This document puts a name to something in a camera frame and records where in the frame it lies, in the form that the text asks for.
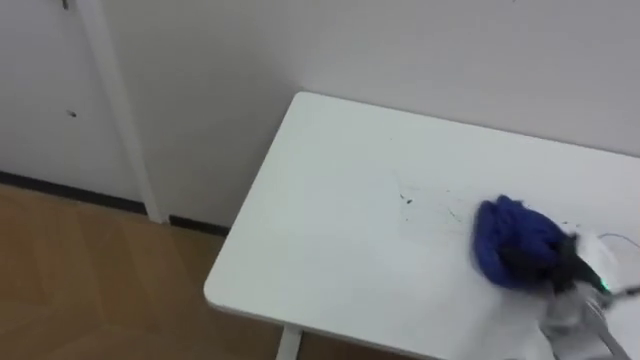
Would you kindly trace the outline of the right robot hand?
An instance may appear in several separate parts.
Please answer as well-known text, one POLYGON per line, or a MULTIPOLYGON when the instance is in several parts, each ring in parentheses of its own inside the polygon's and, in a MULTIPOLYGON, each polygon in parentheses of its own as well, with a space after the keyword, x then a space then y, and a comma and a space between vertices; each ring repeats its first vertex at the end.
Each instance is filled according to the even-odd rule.
POLYGON ((555 294, 562 294, 583 283, 600 294, 610 295, 602 277, 578 255, 578 245, 577 234, 563 234, 558 241, 543 242, 540 247, 502 245, 498 254, 519 285, 550 285, 555 294))

